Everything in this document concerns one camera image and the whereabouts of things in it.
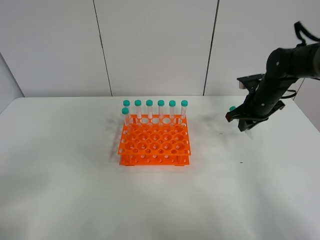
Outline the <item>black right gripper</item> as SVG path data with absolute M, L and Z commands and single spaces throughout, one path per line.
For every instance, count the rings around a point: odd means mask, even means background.
M 244 132 L 267 121 L 270 112 L 290 86 L 298 81 L 297 77 L 279 77 L 265 73 L 255 90 L 249 91 L 242 106 L 226 113 L 230 123 L 238 121 L 238 129 Z

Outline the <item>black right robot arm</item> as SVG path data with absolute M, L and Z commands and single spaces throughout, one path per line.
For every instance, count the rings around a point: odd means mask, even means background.
M 237 78 L 248 95 L 243 104 L 226 113 L 226 120 L 238 120 L 241 132 L 252 129 L 285 107 L 284 94 L 302 78 L 320 79 L 319 43 L 277 48 L 267 59 L 266 73 Z

